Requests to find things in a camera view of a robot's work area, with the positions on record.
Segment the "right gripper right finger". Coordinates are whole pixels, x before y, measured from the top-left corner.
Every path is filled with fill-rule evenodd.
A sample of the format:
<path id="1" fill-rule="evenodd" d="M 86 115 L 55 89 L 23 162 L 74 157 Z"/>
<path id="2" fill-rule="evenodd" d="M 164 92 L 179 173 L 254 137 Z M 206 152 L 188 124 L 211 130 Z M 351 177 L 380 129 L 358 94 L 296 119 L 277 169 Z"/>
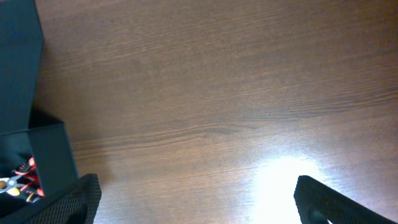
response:
<path id="1" fill-rule="evenodd" d="M 303 224 L 397 224 L 308 175 L 298 177 L 294 199 Z"/>

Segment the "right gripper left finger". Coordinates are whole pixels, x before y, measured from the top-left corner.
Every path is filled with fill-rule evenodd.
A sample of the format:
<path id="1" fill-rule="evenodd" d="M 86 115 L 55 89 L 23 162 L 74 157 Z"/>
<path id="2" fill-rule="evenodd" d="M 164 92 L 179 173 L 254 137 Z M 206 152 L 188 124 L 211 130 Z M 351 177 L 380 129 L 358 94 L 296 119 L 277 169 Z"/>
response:
<path id="1" fill-rule="evenodd" d="M 93 224 L 101 200 L 97 174 L 2 217 L 1 224 Z"/>

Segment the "red handled cutting pliers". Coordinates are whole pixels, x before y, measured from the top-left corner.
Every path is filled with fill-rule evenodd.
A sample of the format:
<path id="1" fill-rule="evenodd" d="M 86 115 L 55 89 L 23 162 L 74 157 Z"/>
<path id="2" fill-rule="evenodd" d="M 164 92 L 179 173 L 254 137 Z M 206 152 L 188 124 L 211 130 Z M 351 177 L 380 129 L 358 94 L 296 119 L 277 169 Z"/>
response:
<path id="1" fill-rule="evenodd" d="M 36 164 L 33 157 L 25 161 L 25 163 L 12 172 L 14 175 L 19 176 L 17 182 L 22 184 L 21 190 L 28 187 L 32 187 L 33 189 L 40 188 L 40 180 L 36 173 Z"/>

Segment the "orange black needle-nose pliers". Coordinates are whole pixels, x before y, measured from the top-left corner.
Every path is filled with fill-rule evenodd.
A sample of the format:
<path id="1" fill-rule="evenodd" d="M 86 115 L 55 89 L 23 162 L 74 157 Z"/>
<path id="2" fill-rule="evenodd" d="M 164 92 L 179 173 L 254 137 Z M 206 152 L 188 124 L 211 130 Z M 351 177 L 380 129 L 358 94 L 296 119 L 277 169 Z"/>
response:
<path id="1" fill-rule="evenodd" d="M 1 193 L 27 203 L 34 203 L 44 198 L 44 191 L 37 178 L 24 175 L 1 178 Z"/>

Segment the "dark green lidded box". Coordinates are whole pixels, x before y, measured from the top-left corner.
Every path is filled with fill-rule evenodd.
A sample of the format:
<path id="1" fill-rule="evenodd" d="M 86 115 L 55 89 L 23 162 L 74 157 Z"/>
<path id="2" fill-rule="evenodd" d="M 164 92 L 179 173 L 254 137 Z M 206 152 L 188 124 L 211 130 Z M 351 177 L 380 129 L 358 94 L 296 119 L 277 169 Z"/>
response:
<path id="1" fill-rule="evenodd" d="M 1 177 L 34 158 L 48 196 L 78 174 L 63 121 L 33 106 L 43 46 L 35 2 L 1 1 Z"/>

